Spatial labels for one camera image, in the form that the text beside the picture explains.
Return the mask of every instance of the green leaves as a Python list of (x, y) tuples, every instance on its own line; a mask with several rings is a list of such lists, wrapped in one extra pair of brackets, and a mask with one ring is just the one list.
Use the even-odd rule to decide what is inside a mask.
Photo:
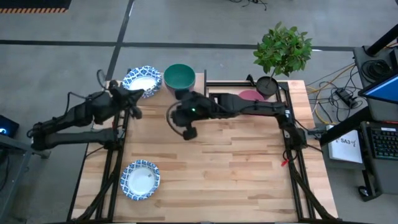
[(293, 71), (304, 70), (312, 52), (312, 39), (306, 39), (305, 35), (307, 32), (299, 33), (297, 27), (287, 29), (278, 22), (275, 29), (269, 29), (262, 42), (257, 43), (254, 63), (262, 66), (265, 73), (270, 73), (274, 67), (276, 75), (289, 76)]
[(282, 21), (280, 21), (280, 22), (278, 22), (278, 23), (276, 24), (275, 30), (277, 30), (277, 29), (280, 27), (280, 25), (282, 25)]
[(291, 31), (296, 32), (297, 31), (297, 27), (292, 27), (290, 28)]
[(261, 59), (259, 59), (259, 58), (256, 59), (256, 60), (254, 61), (254, 63), (255, 63), (255, 64), (260, 64), (260, 63), (261, 63)]
[(254, 54), (254, 56), (256, 56), (256, 57), (261, 57), (261, 53), (260, 52), (258, 52), (258, 51), (255, 51), (255, 52), (253, 52), (253, 54)]

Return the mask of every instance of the green bowl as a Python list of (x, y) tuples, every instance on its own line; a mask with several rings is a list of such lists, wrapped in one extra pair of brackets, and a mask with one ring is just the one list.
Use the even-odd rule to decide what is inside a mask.
[(175, 64), (164, 72), (164, 83), (171, 92), (192, 89), (195, 85), (195, 72), (188, 65)]

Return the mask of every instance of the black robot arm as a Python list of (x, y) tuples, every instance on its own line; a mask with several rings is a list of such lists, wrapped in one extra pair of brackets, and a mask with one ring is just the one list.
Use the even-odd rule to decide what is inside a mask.
[(32, 138), (32, 148), (38, 151), (51, 149), (59, 144), (77, 144), (98, 142), (105, 145), (114, 142), (117, 138), (113, 128), (103, 129), (97, 132), (82, 133), (56, 133), (63, 129), (76, 126), (90, 125), (94, 120), (96, 124), (103, 124), (122, 110), (131, 110), (134, 118), (141, 119), (142, 113), (137, 107), (137, 101), (144, 90), (127, 90), (112, 80), (109, 83), (109, 93), (99, 91), (86, 97), (85, 102), (76, 105), (62, 116), (48, 121), (34, 124), (27, 133)]
[(192, 127), (193, 121), (226, 119), (248, 114), (275, 117), (279, 128), (290, 134), (295, 149), (307, 146), (304, 130), (296, 128), (285, 103), (249, 101), (230, 93), (211, 94), (210, 98), (207, 98), (194, 91), (181, 91), (177, 93), (177, 97), (180, 105), (171, 112), (171, 118), (176, 126), (187, 129), (182, 134), (185, 140), (197, 136), (196, 129)]

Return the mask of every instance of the potted plant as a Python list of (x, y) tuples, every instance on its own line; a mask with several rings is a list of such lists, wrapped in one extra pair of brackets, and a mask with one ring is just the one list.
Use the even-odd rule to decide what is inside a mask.
[(297, 27), (287, 29), (280, 25), (282, 22), (278, 22), (275, 29), (269, 29), (253, 53), (257, 57), (254, 63), (261, 65), (266, 74), (274, 68), (270, 77), (261, 77), (257, 81), (257, 89), (264, 97), (272, 96), (278, 89), (274, 75), (289, 77), (293, 71), (304, 70), (307, 60), (311, 59), (312, 39), (305, 38), (307, 32), (299, 33)]

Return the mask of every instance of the red object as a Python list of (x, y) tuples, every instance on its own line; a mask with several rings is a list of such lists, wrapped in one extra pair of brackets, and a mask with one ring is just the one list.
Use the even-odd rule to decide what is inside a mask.
[(244, 100), (259, 100), (259, 101), (266, 101), (264, 97), (257, 92), (256, 90), (244, 90), (242, 91), (239, 96)]
[(286, 159), (285, 161), (282, 162), (282, 164), (280, 165), (281, 167), (284, 167), (286, 165), (286, 163), (288, 163), (288, 159)]

